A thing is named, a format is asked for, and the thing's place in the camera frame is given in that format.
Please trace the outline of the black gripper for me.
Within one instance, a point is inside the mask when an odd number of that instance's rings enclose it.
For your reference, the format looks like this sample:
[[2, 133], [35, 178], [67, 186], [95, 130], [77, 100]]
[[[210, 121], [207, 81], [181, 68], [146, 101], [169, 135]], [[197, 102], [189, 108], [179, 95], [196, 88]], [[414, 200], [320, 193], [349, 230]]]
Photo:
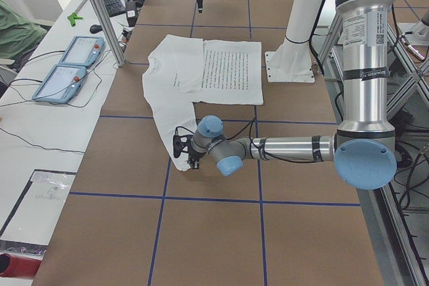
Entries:
[[191, 148], [188, 149], [188, 161], [187, 163], [192, 169], [200, 168], [200, 160], [205, 156], [205, 152], [197, 152]]
[[197, 0], [198, 12], [202, 13], [203, 0]]

